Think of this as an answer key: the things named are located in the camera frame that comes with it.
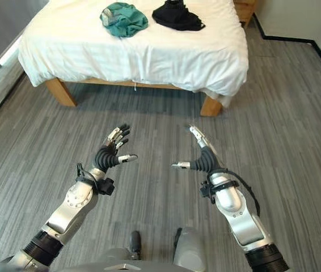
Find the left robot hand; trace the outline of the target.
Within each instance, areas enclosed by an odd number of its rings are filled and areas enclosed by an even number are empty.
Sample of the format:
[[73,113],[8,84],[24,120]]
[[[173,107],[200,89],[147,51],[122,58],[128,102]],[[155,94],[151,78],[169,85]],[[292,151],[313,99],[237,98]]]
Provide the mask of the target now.
[[136,154],[118,155],[119,149],[128,143],[129,139],[126,136],[129,134],[130,125],[122,124],[115,127],[95,154],[92,162],[93,167],[106,173],[109,168],[137,160]]

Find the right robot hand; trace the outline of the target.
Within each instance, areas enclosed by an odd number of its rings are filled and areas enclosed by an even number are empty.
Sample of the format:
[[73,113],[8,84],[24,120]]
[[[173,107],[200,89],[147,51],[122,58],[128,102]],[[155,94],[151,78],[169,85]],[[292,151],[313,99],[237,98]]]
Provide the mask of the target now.
[[187,130],[195,137],[201,150],[201,155],[193,161],[178,161],[171,164],[174,168],[190,169],[210,173],[225,169],[225,166],[218,160],[217,152],[213,145],[209,142],[205,134],[194,125],[186,126]]

